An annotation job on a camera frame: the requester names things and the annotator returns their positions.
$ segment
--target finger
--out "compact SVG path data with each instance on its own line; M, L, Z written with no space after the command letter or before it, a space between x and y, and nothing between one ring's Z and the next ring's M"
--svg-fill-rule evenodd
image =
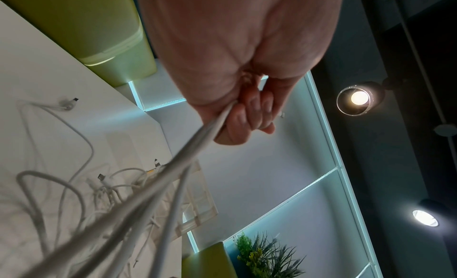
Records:
M260 92L260 103L262 107L262 123L259 129L264 129L271 124L273 121L273 93L270 91Z
M270 123L269 126L267 126L266 128L264 129L261 129L261 131L271 135L272 133L274 133L276 130L276 127L275 127L275 124L274 123Z
M287 98L289 97L292 89L300 80L300 78L302 78L302 76L288 79L267 79L263 90L273 93L273 108L271 110L273 119L278 115L282 107L286 104Z
M227 116L226 125L214 141L221 145L241 145L248 141L251 126L246 116L246 107L242 103L233 106Z
M262 124L262 107L260 103L260 91L257 86L249 85L244 87L238 101L246 106L246 115L251 130L258 129Z

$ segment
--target green leaves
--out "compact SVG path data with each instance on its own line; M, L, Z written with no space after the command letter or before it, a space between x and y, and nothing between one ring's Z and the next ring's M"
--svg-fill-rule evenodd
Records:
M240 255L238 260L249 267L256 278L293 278L304 273L298 269L302 259L292 259L295 247L280 246L277 239L268 242L267 234L257 233L254 243L244 233L233 237Z

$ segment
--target fingernail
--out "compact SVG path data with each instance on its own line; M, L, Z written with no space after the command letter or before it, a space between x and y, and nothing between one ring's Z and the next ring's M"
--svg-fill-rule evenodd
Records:
M255 97L253 100L251 100L250 105L254 110L260 110L260 99Z
M271 110L273 108L273 101L272 100L267 100L263 103L262 105L263 111L267 113L271 113Z
M245 111L242 111L241 113L238 114L238 122L242 125L244 125L248 122Z

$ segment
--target hand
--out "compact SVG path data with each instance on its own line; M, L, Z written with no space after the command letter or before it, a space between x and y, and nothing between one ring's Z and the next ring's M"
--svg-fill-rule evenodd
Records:
M155 51L203 122L238 100L215 139L225 145L274 132L294 85L324 55L341 2L139 0Z

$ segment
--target light bulb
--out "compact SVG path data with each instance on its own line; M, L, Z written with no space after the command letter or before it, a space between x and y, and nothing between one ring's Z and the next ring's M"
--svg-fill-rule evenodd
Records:
M430 227L437 227L439 225L438 221L435 219L435 217L428 214L427 212L424 212L421 210L414 210L413 216L414 216L414 218L416 218L417 221L421 222L424 225L427 225Z
M366 104L369 99L370 99L370 96L362 90L356 91L351 95L351 101L355 105Z

